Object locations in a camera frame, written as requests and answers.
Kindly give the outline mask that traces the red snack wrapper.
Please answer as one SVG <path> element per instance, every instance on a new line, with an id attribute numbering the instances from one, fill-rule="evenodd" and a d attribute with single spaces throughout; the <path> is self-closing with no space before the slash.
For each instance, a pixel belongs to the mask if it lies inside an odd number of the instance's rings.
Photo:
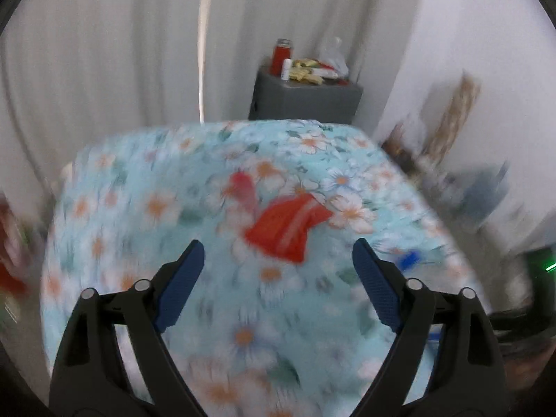
<path id="1" fill-rule="evenodd" d="M 261 209 L 253 178 L 242 171 L 230 176 L 224 190 L 246 219 L 239 226 L 239 240 L 266 256 L 291 264 L 304 262 L 309 231 L 334 215 L 307 192 L 278 197 Z"/>

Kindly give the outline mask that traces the red thermos flask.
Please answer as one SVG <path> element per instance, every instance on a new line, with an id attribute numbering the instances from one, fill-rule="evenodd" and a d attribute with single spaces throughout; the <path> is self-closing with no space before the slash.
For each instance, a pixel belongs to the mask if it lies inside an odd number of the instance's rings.
<path id="1" fill-rule="evenodd" d="M 288 39 L 279 39 L 274 47 L 272 59 L 270 61 L 270 74 L 280 76 L 283 64 L 286 59 L 291 57 L 292 44 Z"/>

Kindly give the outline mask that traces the white small bottle on cabinet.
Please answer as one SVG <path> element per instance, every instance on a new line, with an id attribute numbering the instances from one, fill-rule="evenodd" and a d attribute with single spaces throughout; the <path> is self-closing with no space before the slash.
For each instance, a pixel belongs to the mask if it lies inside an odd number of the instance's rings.
<path id="1" fill-rule="evenodd" d="M 292 67 L 292 60 L 290 58 L 286 58 L 283 62 L 283 66 L 281 70 L 281 79 L 283 81 L 289 80 L 291 67 Z"/>

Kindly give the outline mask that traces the clear plastic bag on cabinet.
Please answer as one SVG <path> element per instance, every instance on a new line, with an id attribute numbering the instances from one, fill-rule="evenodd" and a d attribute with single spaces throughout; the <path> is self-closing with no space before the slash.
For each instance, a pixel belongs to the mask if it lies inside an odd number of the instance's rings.
<path id="1" fill-rule="evenodd" d="M 328 38 L 319 46 L 318 60 L 322 64 L 332 67 L 340 77 L 347 77 L 350 69 L 342 53 L 342 39 Z"/>

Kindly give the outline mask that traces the grey bedside cabinet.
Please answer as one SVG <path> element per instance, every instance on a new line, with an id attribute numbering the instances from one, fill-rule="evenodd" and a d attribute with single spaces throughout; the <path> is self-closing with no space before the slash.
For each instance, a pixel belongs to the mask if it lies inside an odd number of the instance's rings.
<path id="1" fill-rule="evenodd" d="M 283 81 L 261 67 L 254 83 L 250 121 L 315 120 L 351 125 L 363 89 L 355 83 L 311 85 Z"/>

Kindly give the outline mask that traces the patterned rolled mat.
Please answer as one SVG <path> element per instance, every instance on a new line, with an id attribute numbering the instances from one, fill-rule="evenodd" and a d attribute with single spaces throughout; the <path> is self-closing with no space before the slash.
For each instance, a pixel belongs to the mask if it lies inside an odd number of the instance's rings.
<path id="1" fill-rule="evenodd" d="M 427 144 L 425 154 L 434 164 L 440 164 L 463 129 L 482 90 L 481 82 L 463 71 L 441 121 Z"/>

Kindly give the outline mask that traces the blue water jug on floor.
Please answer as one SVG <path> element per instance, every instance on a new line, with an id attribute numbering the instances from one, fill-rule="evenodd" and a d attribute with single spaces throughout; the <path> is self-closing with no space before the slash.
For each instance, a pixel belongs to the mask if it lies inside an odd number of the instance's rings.
<path id="1" fill-rule="evenodd" d="M 460 210 L 476 225 L 481 225 L 503 202 L 509 191 L 507 162 L 499 166 L 483 166 L 460 175 L 463 189 Z"/>

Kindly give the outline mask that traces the floral blue quilt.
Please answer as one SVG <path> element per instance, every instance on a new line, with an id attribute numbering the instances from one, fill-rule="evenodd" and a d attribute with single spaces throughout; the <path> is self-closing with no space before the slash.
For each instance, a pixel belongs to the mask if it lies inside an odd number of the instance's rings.
<path id="1" fill-rule="evenodd" d="M 334 213 L 309 231 L 301 264 L 239 240 L 224 190 L 246 172 L 258 205 L 303 192 Z M 362 131 L 314 121 L 221 122 L 109 138 L 66 170 L 41 278 L 53 364 L 80 292 L 124 291 L 192 240 L 204 269 L 164 342 L 211 416 L 347 416 L 394 340 L 352 265 L 365 238 L 433 290 L 479 281 L 439 217 Z"/>

